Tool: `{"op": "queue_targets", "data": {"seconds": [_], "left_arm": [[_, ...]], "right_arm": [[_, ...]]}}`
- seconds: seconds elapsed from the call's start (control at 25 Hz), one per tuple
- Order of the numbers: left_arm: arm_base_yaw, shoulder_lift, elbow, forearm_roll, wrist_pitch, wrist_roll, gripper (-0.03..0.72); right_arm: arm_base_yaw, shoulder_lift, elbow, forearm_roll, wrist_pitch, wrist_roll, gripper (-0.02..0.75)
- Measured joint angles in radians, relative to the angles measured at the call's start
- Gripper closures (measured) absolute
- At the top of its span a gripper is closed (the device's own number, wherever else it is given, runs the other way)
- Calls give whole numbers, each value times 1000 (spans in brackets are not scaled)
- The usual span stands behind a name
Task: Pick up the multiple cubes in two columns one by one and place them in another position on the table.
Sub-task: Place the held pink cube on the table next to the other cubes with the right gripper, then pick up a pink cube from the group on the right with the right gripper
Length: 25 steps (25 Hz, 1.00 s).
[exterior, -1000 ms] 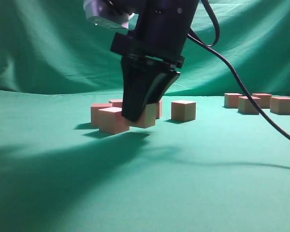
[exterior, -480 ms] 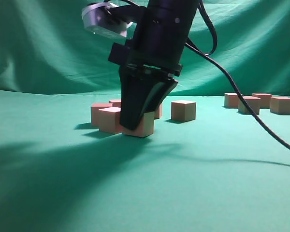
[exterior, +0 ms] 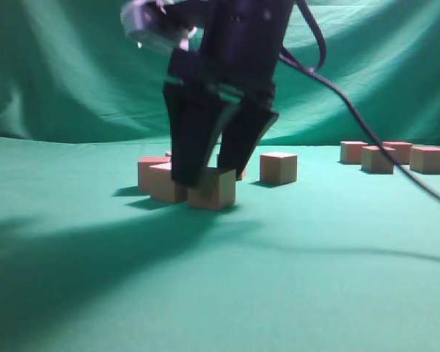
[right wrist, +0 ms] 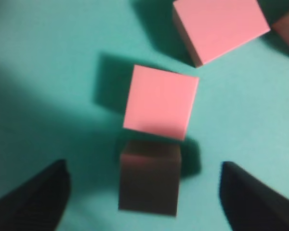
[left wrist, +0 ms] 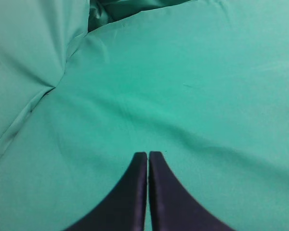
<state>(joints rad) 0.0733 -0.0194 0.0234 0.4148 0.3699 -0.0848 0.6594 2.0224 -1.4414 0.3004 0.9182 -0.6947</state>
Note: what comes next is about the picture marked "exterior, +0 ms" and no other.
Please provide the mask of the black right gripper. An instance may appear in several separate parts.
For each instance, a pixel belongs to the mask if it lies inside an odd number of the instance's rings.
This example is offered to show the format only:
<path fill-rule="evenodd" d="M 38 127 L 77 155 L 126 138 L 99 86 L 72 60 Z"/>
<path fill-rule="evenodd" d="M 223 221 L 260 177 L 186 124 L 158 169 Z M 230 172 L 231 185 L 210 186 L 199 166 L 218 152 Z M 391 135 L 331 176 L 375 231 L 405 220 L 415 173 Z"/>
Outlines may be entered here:
<path fill-rule="evenodd" d="M 203 30 L 200 47 L 175 49 L 168 66 L 169 76 L 203 84 L 166 82 L 163 88 L 176 183 L 199 184 L 221 132 L 217 167 L 241 178 L 279 118 L 270 110 L 273 76 L 292 9 L 292 1 L 182 1 L 168 7 L 168 15 Z M 238 109 L 205 84 L 232 87 L 253 106 Z"/>

